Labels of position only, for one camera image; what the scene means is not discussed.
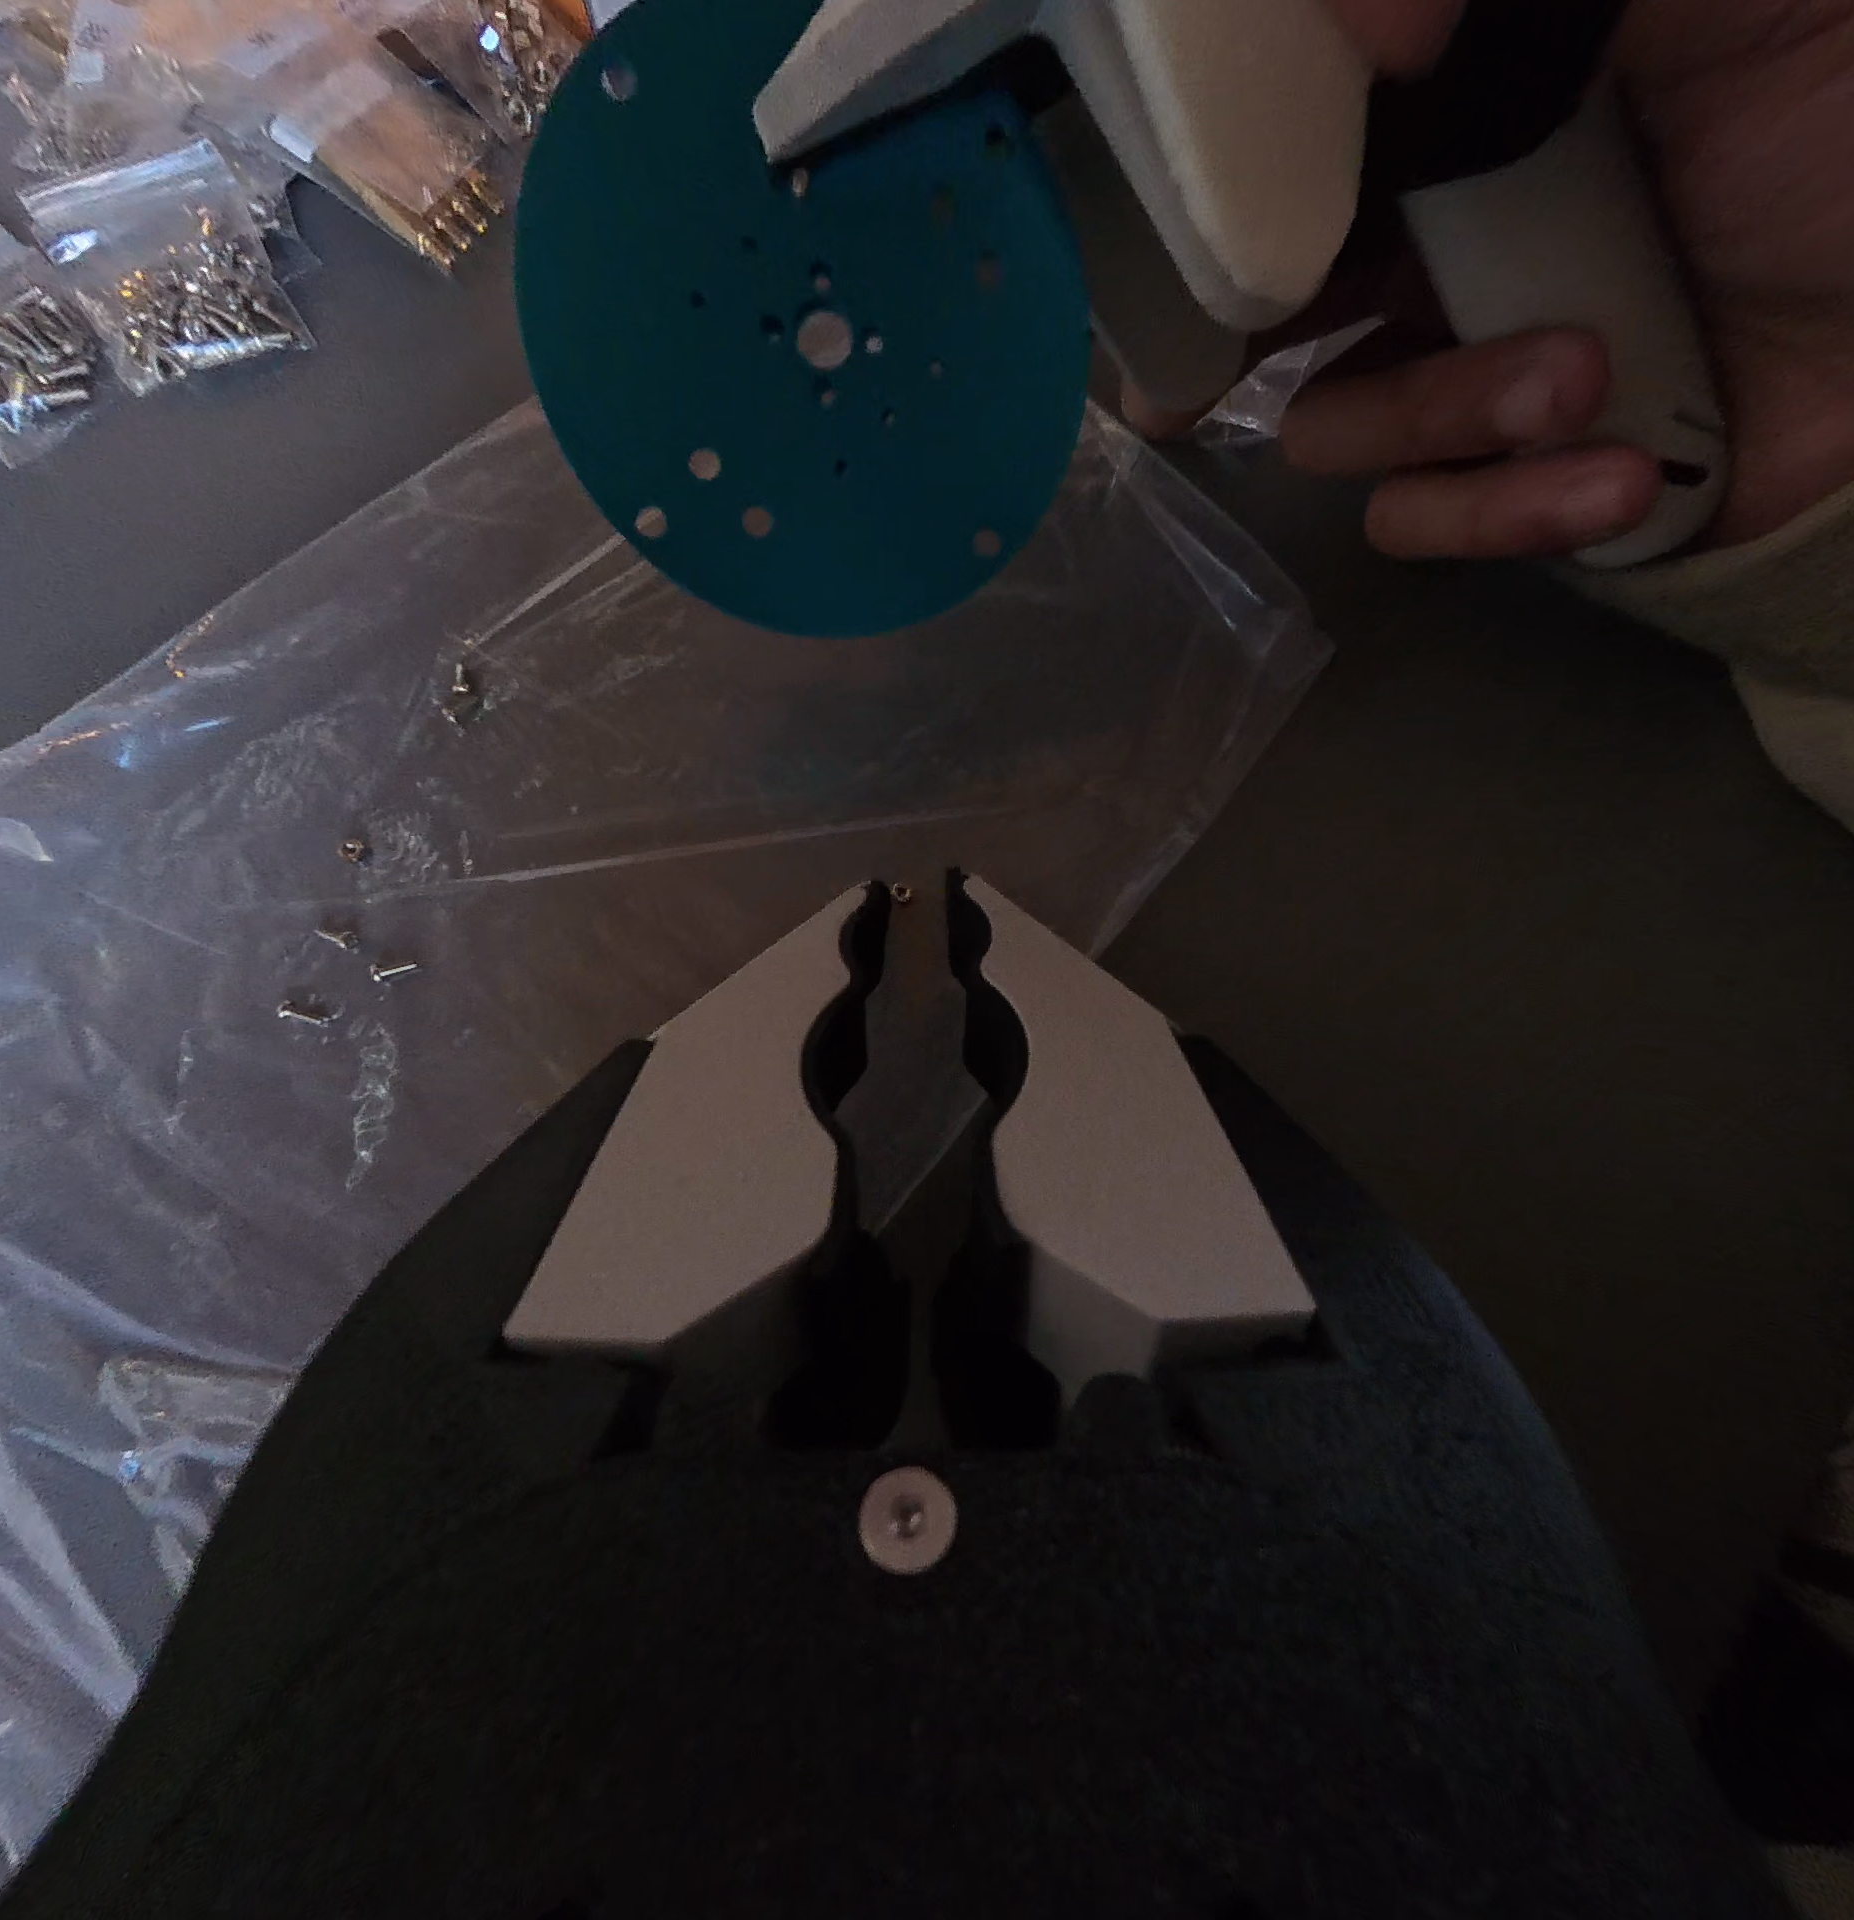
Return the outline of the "person's right hand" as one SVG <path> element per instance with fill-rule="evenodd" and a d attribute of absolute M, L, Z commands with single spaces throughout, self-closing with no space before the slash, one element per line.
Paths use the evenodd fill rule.
<path fill-rule="evenodd" d="M 1854 2 L 1627 3 L 1613 52 L 1728 412 L 1708 541 L 1756 541 L 1854 480 Z M 1281 445 L 1375 480 L 1387 556 L 1566 556 L 1631 533 L 1667 488 L 1645 450 L 1593 443 L 1608 389 L 1591 336 L 1527 330 L 1331 375 Z"/>

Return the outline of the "clear plastic bag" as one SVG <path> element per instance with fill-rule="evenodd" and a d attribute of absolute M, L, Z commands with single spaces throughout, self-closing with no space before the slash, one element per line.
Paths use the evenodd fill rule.
<path fill-rule="evenodd" d="M 858 882 L 963 867 L 1105 950 L 1329 653 L 1099 411 L 986 589 L 797 639 L 662 577 L 524 404 L 0 752 L 0 1888 L 456 1192 Z"/>

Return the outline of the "pile of small hardware bags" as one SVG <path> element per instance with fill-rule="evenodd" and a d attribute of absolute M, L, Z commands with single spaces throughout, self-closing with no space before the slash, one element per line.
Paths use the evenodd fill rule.
<path fill-rule="evenodd" d="M 280 262 L 311 181 L 440 276 L 487 246 L 583 3 L 0 2 L 25 235 L 0 224 L 0 461 L 110 380 L 314 347 Z"/>

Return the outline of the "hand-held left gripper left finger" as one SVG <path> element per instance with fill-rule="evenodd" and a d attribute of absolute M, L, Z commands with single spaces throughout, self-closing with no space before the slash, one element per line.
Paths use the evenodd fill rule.
<path fill-rule="evenodd" d="M 858 1221 L 839 1110 L 868 1071 L 890 892 L 820 906 L 651 1033 L 505 1323 L 522 1352 L 781 1340 L 796 1280 Z"/>

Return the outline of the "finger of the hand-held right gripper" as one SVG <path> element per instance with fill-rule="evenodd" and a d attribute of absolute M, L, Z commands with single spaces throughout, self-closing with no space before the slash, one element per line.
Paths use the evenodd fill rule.
<path fill-rule="evenodd" d="M 1038 2 L 826 2 L 753 103 L 773 165 L 963 84 L 1026 37 Z"/>

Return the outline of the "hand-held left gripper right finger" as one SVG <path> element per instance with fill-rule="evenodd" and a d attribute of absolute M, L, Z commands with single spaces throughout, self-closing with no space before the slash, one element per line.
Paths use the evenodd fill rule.
<path fill-rule="evenodd" d="M 1315 1297 L 1170 1020 L 982 875 L 947 908 L 1012 1352 L 1079 1394 L 1307 1336 Z"/>

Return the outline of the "blue round metal plate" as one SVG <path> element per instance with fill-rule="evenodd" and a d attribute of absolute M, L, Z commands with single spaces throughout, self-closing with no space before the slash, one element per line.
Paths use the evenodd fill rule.
<path fill-rule="evenodd" d="M 961 607 L 1044 523 L 1087 411 L 1081 251 L 990 70 L 815 157 L 753 108 L 820 3 L 627 3 L 516 202 L 532 385 L 675 586 L 866 638 Z"/>

